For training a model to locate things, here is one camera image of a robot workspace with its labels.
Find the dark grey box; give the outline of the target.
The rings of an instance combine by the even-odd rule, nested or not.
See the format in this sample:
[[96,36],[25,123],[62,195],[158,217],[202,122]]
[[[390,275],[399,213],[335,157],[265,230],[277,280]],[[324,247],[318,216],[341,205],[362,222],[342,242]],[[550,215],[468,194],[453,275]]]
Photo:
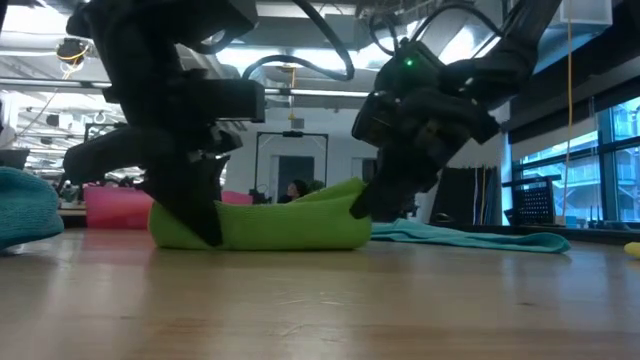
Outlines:
[[0,149],[0,166],[23,170],[29,149]]

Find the long ceiling light bar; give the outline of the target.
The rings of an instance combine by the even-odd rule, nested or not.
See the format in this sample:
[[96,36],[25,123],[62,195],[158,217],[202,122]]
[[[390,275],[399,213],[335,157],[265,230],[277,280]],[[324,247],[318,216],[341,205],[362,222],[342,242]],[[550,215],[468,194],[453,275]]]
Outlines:
[[[0,87],[12,90],[45,91],[46,89],[80,89],[87,93],[98,93],[111,86],[110,82],[94,82],[85,80],[58,80],[40,78],[15,78],[0,77]],[[364,99],[367,92],[344,90],[314,90],[314,89],[289,89],[269,88],[265,89],[266,95],[278,96],[302,96],[302,97],[334,97]]]

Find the black perforated panel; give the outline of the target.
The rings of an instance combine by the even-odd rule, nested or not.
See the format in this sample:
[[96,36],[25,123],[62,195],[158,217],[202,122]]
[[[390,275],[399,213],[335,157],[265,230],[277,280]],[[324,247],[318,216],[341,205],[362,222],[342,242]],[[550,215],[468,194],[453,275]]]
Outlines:
[[555,203],[553,186],[560,175],[537,176],[504,182],[503,188],[510,188],[512,208],[505,210],[511,226],[554,226]]

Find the teal microfiber towel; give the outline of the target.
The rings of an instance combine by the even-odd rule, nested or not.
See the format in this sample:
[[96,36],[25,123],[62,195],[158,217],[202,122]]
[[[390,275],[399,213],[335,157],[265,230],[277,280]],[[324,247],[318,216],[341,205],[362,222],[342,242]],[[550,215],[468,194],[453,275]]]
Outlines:
[[0,167],[0,250],[63,231],[54,188],[22,170]]
[[571,249],[566,238],[548,232],[529,235],[478,233],[419,224],[405,219],[393,223],[374,223],[371,239],[547,254],[562,254]]

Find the black curtain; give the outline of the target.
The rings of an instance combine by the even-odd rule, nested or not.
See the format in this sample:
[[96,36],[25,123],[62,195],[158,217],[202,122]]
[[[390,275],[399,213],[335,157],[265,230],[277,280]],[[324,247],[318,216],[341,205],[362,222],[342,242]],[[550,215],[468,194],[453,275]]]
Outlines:
[[445,168],[437,186],[429,222],[497,225],[498,180],[496,167]]

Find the pink plastic basket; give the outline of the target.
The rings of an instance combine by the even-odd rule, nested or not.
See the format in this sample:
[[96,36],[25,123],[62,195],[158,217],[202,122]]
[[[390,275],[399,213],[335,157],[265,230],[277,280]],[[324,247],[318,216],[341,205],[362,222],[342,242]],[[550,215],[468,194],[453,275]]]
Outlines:
[[84,195],[89,228],[151,231],[151,223],[158,222],[167,228],[185,229],[171,216],[153,210],[155,201],[142,190],[87,187]]

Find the person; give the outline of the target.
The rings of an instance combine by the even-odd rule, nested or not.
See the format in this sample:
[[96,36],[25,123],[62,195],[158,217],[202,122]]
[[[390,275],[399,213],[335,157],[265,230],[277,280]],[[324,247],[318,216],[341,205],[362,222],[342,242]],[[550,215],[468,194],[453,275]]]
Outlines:
[[278,198],[279,203],[289,203],[309,193],[308,185],[300,179],[293,180],[287,187],[286,193]]

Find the green microfiber towel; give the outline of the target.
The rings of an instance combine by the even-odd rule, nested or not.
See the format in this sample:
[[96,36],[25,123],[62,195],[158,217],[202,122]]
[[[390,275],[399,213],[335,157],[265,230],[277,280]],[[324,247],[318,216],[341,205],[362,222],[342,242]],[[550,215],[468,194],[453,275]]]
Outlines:
[[321,189],[286,204],[218,202],[222,233],[217,250],[352,250],[371,238],[372,220],[356,219],[350,208],[365,188],[359,178]]

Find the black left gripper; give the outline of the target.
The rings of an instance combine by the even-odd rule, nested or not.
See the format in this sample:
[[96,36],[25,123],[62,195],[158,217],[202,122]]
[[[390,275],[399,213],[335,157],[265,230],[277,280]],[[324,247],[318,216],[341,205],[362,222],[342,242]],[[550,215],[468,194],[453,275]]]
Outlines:
[[67,150],[63,169],[72,182],[88,183],[128,167],[145,170],[138,186],[207,245],[222,244],[216,202],[229,155],[242,146],[226,121],[210,120],[190,107],[187,87],[203,79],[201,69],[161,80],[118,79],[104,90],[127,123]]

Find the black metal rig frame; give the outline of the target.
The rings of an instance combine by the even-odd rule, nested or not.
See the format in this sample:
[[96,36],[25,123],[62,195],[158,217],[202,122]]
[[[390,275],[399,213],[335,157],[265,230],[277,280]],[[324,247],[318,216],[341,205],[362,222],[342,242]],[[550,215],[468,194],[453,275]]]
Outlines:
[[293,180],[327,183],[329,136],[296,130],[256,134],[254,189],[272,202],[285,195]]

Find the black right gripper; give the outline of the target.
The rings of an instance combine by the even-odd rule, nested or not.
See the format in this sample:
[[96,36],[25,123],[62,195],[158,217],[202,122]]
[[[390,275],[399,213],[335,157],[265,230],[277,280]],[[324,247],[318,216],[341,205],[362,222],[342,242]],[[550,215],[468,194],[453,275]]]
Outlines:
[[443,63],[421,42],[401,42],[376,75],[372,92],[398,102],[392,139],[377,148],[377,172],[351,205],[355,219],[393,221],[407,202],[431,188],[438,173],[471,139],[499,132],[500,57]]

